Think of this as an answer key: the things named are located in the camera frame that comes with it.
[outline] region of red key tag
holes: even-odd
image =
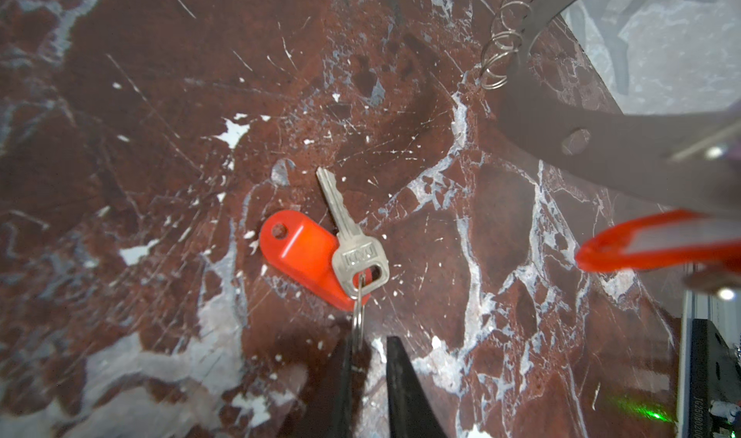
[[[279,211],[260,229],[260,250],[267,262],[335,308],[352,311],[354,301],[342,290],[332,269],[337,248],[337,237],[299,211]],[[366,279],[371,281],[370,270],[366,270]]]

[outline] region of key blade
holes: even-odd
[[[339,233],[347,238],[362,234],[360,226],[353,221],[350,213],[347,212],[342,194],[337,190],[337,179],[334,174],[323,167],[319,167],[316,169],[316,177],[320,180],[321,191],[325,194],[329,210],[335,224],[337,224]]]

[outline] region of key head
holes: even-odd
[[[363,296],[388,282],[390,276],[388,259],[381,242],[366,235],[352,236],[349,239],[341,240],[339,248],[332,255],[332,268],[339,285],[353,299],[357,298],[358,294],[358,289],[353,284],[353,277],[373,266],[380,269],[381,275],[378,279],[367,283],[363,287]]]

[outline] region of round hole in bracket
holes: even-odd
[[[282,224],[280,222],[273,226],[273,230],[271,232],[273,233],[273,237],[278,240],[283,240],[288,236],[288,229],[286,229],[285,224]]]
[[[578,155],[589,145],[591,134],[585,128],[577,128],[561,141],[561,152],[564,155]]]

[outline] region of red marble surface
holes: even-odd
[[[673,435],[619,400],[673,415],[677,281],[574,265],[652,207],[498,132],[497,0],[0,2],[0,435],[290,434],[348,325],[256,231],[334,230],[318,166],[391,260],[355,436],[388,434],[389,334],[449,436]],[[561,22],[532,64],[616,111]]]

